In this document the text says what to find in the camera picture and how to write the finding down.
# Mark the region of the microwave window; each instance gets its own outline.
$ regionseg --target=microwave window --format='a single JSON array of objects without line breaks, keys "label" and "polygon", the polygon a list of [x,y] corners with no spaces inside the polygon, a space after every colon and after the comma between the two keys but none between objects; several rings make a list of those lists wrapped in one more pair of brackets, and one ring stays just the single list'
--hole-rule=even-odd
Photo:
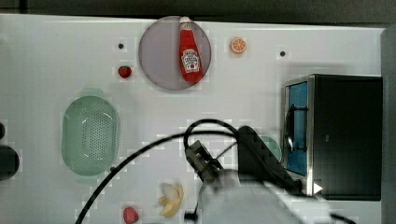
[{"label": "microwave window", "polygon": [[[289,108],[294,105],[297,108],[308,107],[308,85],[302,82],[289,86]],[[294,111],[294,136],[293,150],[288,152],[287,169],[306,175],[306,111]]]}]

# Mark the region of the red fruit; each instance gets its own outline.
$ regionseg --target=red fruit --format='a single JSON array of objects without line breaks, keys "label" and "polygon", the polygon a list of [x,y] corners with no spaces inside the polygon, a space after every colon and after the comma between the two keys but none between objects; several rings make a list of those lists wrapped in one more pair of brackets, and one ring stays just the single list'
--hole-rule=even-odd
[{"label": "red fruit", "polygon": [[132,207],[126,207],[123,212],[125,224],[135,223],[139,219],[139,215]]},{"label": "red fruit", "polygon": [[132,69],[130,66],[121,66],[119,68],[119,75],[123,78],[127,78],[132,74]]}]

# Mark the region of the ketchup label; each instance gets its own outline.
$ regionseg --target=ketchup label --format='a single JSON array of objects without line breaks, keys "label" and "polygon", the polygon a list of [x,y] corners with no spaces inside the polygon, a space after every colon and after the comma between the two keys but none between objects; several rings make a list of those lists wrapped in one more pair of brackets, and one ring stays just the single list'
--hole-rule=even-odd
[{"label": "ketchup label", "polygon": [[186,73],[199,71],[199,57],[198,53],[193,49],[186,49],[181,56]]},{"label": "ketchup label", "polygon": [[191,23],[189,23],[189,22],[181,23],[180,30],[191,30]]}]

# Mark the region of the orange slice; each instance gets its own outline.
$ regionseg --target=orange slice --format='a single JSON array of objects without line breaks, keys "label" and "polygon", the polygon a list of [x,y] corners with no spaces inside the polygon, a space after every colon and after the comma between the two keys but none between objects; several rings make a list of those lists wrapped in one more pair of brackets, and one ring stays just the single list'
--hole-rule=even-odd
[{"label": "orange slice", "polygon": [[234,53],[242,53],[247,49],[247,43],[241,38],[237,37],[231,41],[231,50]]}]

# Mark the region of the green basket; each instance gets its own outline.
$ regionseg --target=green basket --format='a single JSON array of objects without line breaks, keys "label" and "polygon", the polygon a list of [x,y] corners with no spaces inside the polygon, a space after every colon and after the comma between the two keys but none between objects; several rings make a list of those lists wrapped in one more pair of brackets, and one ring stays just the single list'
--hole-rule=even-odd
[{"label": "green basket", "polygon": [[120,119],[100,90],[85,90],[64,113],[62,157],[78,175],[99,175],[117,155]]}]

